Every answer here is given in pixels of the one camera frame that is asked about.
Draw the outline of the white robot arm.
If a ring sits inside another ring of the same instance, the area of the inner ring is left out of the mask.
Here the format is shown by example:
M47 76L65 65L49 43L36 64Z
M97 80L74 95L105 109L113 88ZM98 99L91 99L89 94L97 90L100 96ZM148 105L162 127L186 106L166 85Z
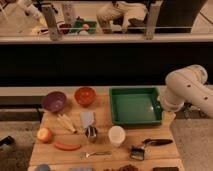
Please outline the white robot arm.
M159 95L162 108L177 112L188 102L213 118L213 90L205 86L207 79L208 73L201 65L170 72L165 78L165 90Z

